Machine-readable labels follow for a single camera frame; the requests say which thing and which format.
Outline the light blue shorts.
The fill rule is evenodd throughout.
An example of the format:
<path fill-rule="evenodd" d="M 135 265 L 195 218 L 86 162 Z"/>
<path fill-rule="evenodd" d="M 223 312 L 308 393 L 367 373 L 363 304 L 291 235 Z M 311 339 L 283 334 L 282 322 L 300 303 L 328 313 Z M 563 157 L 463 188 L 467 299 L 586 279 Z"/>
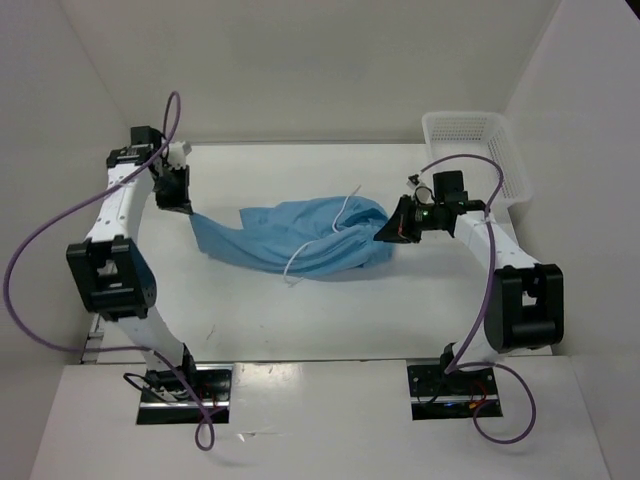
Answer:
<path fill-rule="evenodd" d="M 374 236 L 387 223 L 385 209 L 356 190 L 346 196 L 286 201 L 239 211 L 241 226 L 190 216 L 199 251 L 220 262 L 278 274 L 289 285 L 392 260 L 394 247 Z"/>

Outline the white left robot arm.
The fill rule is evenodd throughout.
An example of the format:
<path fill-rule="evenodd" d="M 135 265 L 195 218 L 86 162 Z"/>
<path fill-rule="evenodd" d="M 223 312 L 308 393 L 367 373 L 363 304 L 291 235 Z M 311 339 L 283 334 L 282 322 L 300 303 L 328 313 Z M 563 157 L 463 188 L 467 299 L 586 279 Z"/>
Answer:
<path fill-rule="evenodd" d="M 188 347 L 169 330 L 156 308 L 157 282 L 136 240 L 149 196 L 159 209 L 190 215 L 191 147 L 161 147 L 164 135 L 151 126 L 130 131 L 130 143 L 110 152 L 110 194 L 85 239 L 71 244 L 66 259 L 90 313 L 116 324 L 142 348 L 143 382 L 156 401 L 184 401 L 196 394 L 200 376 Z"/>

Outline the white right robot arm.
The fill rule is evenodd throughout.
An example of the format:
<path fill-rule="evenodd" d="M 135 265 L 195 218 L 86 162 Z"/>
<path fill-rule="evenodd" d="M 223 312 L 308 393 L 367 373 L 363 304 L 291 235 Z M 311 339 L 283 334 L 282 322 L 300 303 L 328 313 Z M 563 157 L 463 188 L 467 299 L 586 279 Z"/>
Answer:
<path fill-rule="evenodd" d="M 401 196 L 374 239 L 417 244 L 424 232 L 443 231 L 466 246 L 488 273 L 470 332 L 441 355 L 440 385 L 460 393 L 473 382 L 473 370 L 501 355 L 559 343 L 564 337 L 560 267 L 543 264 L 519 247 L 496 223 L 489 203 L 469 198 L 461 171 L 434 174 L 431 187 L 419 175 L 408 184 L 413 193 Z"/>

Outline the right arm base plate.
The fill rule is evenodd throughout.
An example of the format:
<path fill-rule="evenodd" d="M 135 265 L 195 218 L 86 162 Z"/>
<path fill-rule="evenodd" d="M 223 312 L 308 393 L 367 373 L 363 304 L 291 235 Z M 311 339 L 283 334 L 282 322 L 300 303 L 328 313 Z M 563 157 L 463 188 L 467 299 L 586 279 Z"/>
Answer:
<path fill-rule="evenodd" d="M 502 417 L 491 368 L 443 375 L 435 360 L 406 366 L 414 421 Z"/>

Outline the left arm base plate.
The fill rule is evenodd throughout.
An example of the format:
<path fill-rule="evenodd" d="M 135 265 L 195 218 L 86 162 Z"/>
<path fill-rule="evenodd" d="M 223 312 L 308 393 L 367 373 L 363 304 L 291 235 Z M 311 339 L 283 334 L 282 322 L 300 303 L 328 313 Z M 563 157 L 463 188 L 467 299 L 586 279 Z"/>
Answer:
<path fill-rule="evenodd" d="M 232 364 L 196 365 L 193 390 L 211 416 L 213 424 L 228 424 L 230 417 Z M 123 379 L 140 393 L 137 425 L 199 424 L 204 417 L 193 397 L 171 376 L 171 390 L 145 375 L 127 372 Z"/>

